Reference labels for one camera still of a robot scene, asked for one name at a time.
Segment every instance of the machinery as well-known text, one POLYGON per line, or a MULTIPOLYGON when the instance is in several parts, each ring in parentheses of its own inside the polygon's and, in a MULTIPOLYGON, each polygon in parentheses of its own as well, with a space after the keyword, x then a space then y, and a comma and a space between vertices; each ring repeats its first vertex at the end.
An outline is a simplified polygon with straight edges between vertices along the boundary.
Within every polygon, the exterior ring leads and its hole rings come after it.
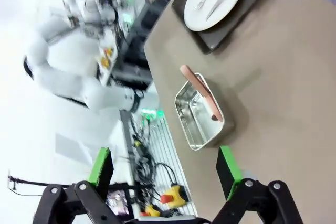
MULTIPOLYGON (((228 199, 213 221, 194 216, 158 217, 158 209, 148 211, 148 216, 130 220, 129 224, 231 224, 239 223, 245 211, 258 212, 263 223, 301 224, 302 219, 289 192, 287 185, 281 181, 273 181, 268 186, 259 181, 245 178, 235 180, 235 164, 232 155, 226 149, 219 150, 217 171, 228 199)), ((88 181, 72 184, 67 189, 62 185, 48 185, 41 197, 33 224, 70 224, 76 215, 87 214, 94 224, 122 224, 123 222, 105 204, 109 181, 113 174, 111 153, 102 148, 88 181)))
POLYGON ((118 57, 116 30, 118 9, 124 0, 64 0, 64 9, 36 28, 26 52, 24 68, 41 87, 54 95, 76 101, 92 110, 115 107, 137 113, 141 109, 157 110, 157 95, 123 86, 101 83, 93 76, 80 76, 54 68, 48 63, 49 46, 80 29, 84 36, 96 39, 108 54, 103 65, 112 69, 118 57))

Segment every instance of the metal container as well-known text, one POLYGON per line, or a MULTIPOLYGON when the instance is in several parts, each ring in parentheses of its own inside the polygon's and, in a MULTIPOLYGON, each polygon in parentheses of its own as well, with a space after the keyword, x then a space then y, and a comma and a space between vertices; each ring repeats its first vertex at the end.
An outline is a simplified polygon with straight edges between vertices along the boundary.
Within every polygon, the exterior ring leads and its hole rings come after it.
POLYGON ((211 119, 206 101, 189 81, 177 93, 175 107, 179 115, 178 118, 190 148, 198 151, 201 148, 213 147, 220 138, 234 129, 235 123, 225 105, 222 102, 220 105, 218 104, 204 77, 199 73, 195 75, 209 89, 223 117, 223 122, 211 119))

